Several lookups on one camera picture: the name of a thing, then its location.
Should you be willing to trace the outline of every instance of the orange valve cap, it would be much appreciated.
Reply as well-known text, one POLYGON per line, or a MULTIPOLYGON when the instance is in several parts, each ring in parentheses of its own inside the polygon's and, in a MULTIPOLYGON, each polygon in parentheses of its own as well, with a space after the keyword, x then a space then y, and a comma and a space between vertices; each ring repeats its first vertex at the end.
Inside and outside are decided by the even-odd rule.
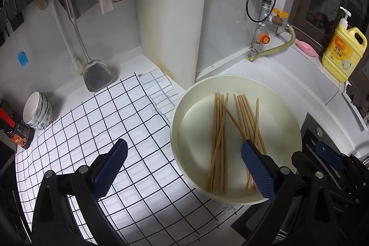
POLYGON ((259 36, 259 41, 261 42, 261 43, 263 43, 263 44, 268 44, 269 42, 270 42, 270 38, 269 38, 269 36, 267 35, 267 34, 260 34, 260 36, 259 36))

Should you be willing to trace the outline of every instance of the blue sticker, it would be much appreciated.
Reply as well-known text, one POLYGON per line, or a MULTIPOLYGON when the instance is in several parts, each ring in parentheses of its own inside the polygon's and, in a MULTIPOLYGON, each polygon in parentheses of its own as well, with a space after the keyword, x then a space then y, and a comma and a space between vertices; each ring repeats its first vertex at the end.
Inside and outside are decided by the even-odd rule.
POLYGON ((22 67, 24 67, 25 64, 28 63, 28 59, 27 59, 27 56, 25 55, 24 51, 21 51, 20 53, 18 53, 18 61, 19 61, 19 63, 21 63, 22 67))

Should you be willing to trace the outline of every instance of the metal spatula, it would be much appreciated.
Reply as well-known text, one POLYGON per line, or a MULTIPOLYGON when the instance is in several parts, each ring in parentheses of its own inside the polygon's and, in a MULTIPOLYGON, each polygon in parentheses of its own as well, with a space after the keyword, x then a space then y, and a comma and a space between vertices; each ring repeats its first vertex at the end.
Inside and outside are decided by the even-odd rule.
POLYGON ((68 17, 73 23, 78 40, 87 59, 87 64, 83 71, 84 83, 90 92, 98 92, 112 83, 113 75, 109 67, 103 61, 100 61, 99 59, 91 59, 89 57, 78 30, 76 14, 74 12, 72 1, 64 0, 64 3, 68 17))

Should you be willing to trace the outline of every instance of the white brush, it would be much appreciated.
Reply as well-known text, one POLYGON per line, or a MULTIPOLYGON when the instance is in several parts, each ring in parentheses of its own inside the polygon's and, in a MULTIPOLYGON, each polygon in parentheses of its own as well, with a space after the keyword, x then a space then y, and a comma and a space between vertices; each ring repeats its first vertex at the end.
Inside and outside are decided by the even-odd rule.
POLYGON ((60 24, 60 20, 59 20, 58 14, 57 14, 57 9, 55 7, 54 0, 50 0, 50 3, 51 3, 51 8, 52 8, 52 12, 54 14, 55 21, 57 22, 59 32, 62 35, 64 44, 67 47, 69 55, 71 56, 71 61, 73 63, 73 66, 71 67, 72 72, 76 76, 82 75, 85 64, 80 60, 80 58, 77 57, 77 55, 73 54, 73 52, 71 51, 71 46, 69 45, 69 42, 66 39, 66 34, 65 34, 64 30, 62 29, 62 26, 60 24))

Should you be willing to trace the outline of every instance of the metal screw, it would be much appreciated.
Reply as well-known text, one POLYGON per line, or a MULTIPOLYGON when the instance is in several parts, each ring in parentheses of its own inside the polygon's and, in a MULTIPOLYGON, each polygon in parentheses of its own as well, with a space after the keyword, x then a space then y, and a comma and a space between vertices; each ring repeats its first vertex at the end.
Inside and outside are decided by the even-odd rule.
POLYGON ((290 173, 290 169, 288 169, 287 167, 281 167, 280 171, 281 171, 283 174, 289 174, 289 173, 290 173))
POLYGON ((320 171, 317 171, 317 172, 315 172, 315 176, 317 178, 323 178, 324 177, 324 174, 322 172, 320 172, 320 171))
POLYGON ((50 178, 52 176, 52 171, 51 170, 48 170, 45 172, 45 177, 46 178, 50 178))
POLYGON ((89 170, 89 167, 87 165, 83 165, 81 167, 78 168, 78 172, 79 173, 86 173, 89 170))
POLYGON ((319 137, 323 137, 323 131, 320 127, 317 127, 317 134, 319 137))

